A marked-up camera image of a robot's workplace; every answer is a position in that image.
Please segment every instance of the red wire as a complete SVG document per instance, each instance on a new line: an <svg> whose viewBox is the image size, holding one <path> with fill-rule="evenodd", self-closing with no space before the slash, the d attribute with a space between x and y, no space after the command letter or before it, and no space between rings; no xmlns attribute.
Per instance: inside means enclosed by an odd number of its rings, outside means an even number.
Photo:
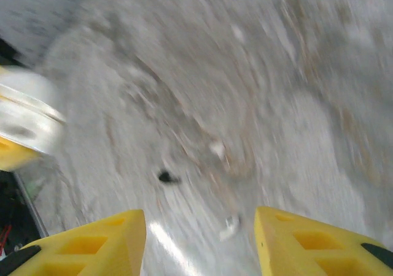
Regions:
<svg viewBox="0 0 393 276"><path fill-rule="evenodd" d="M12 226L8 225L8 226L4 227L4 229L1 232L0 238L3 236L3 234L4 234L4 238L3 238L2 242L0 243L0 255L2 253L3 248L6 245L7 238L8 238L8 235L10 234L10 232L11 232L11 229L12 229Z"/></svg>

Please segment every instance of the black rubber tip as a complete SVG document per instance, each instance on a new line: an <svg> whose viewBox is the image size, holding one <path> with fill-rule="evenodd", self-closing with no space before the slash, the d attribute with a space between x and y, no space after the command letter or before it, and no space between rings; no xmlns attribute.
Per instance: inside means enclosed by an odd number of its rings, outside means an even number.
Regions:
<svg viewBox="0 0 393 276"><path fill-rule="evenodd" d="M0 275L10 275L13 271L18 269L25 262L39 253L40 250L41 247L39 245L33 245L31 247L22 248L21 250L10 253L0 261Z"/></svg>
<svg viewBox="0 0 393 276"><path fill-rule="evenodd" d="M379 259L382 263L387 265L387 267L393 269L393 252L387 250L383 247L373 245L370 243L362 243L364 249L371 253L374 257Z"/></svg>

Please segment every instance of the yellow plastic part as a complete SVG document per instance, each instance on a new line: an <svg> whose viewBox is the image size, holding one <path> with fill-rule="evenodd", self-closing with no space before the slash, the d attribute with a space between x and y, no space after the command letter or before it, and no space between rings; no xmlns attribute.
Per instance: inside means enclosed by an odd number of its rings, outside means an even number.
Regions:
<svg viewBox="0 0 393 276"><path fill-rule="evenodd" d="M38 152L0 137L0 170L12 171L38 156Z"/></svg>
<svg viewBox="0 0 393 276"><path fill-rule="evenodd" d="M375 240L282 210L259 207L255 239L263 276L386 276L361 244Z"/></svg>
<svg viewBox="0 0 393 276"><path fill-rule="evenodd" d="M146 241L142 210L129 210L31 242L42 250L10 276L137 276Z"/></svg>

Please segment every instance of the concrete floor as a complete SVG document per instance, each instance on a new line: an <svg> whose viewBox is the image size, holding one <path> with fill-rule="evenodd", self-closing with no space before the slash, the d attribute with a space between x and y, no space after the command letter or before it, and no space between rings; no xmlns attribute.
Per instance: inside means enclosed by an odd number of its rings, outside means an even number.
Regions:
<svg viewBox="0 0 393 276"><path fill-rule="evenodd" d="M39 68L64 147L19 172L49 233L143 209L153 276L260 275L258 205L392 248L392 1L87 0Z"/></svg>

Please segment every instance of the black debris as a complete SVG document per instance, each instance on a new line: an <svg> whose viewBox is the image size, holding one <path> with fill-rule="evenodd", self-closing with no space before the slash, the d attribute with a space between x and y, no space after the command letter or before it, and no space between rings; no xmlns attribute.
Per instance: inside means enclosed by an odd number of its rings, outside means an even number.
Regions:
<svg viewBox="0 0 393 276"><path fill-rule="evenodd" d="M159 181L163 183L179 183L180 179L177 177L173 177L168 171L162 170L157 175Z"/></svg>

